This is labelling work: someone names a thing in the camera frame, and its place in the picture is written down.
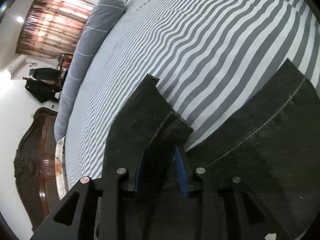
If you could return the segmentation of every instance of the brown curtain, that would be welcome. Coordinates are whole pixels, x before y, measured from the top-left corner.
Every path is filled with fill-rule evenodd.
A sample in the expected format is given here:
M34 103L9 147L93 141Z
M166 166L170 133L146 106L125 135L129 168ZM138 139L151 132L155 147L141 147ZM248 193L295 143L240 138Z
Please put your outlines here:
M92 8L82 0L35 0L16 52L44 58L73 54Z

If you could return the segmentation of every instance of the gray pillow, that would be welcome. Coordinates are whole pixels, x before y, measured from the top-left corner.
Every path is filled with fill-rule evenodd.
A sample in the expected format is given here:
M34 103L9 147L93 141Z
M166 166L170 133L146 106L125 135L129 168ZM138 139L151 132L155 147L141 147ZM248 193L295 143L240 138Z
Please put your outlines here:
M58 115L54 124L56 141L59 141L67 133L74 102L93 57L125 10L124 2L119 0L99 0L93 8L77 44L63 86Z

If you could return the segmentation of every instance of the carved wood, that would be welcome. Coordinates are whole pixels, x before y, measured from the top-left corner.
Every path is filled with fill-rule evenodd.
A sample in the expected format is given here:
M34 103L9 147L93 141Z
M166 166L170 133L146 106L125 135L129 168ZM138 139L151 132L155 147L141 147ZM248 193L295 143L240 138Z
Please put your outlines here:
M22 203L35 231L49 214L48 198L55 192L48 181L55 182L53 124L57 112L41 107L34 114L34 121L22 137L14 160L14 176Z

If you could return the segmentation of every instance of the silver screw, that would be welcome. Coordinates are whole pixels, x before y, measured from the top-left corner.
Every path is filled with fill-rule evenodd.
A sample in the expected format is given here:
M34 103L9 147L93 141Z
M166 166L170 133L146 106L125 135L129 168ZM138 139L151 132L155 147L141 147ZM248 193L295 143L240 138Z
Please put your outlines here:
M241 182L241 179L240 179L240 177L233 177L233 178L232 178L232 181L233 181L234 183L240 183L240 182Z
M205 169L204 168L197 168L196 172L199 174L204 174L205 173Z
M87 176L82 177L82 178L80 179L80 182L81 182L82 184L86 184L86 183L88 183L89 181L90 181L90 178L87 177Z
M127 172L127 170L125 168L119 168L117 169L117 173L118 174L125 174Z

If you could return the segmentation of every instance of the black metal bracket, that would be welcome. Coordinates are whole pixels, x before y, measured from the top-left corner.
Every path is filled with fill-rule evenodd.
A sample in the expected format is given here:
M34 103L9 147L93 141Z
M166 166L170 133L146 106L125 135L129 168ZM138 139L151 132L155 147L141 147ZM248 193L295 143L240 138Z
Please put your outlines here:
M120 185L128 178L124 168L110 171L104 178L82 177L47 216L31 240L93 240L98 198L102 198L99 230L101 240L119 240Z
M177 169L181 191L188 189L189 197L201 203L201 218L195 239L199 240L256 240L275 233L277 239L290 240L275 218L245 182L235 177L227 191L218 190L210 169L192 171L185 152L177 148ZM102 197L99 240L125 240L122 198L126 194L121 185L128 179L124 168L111 170L104 178L92 180L82 177L44 220L31 240L93 240L98 198ZM319 216L307 231L304 240L313 239Z

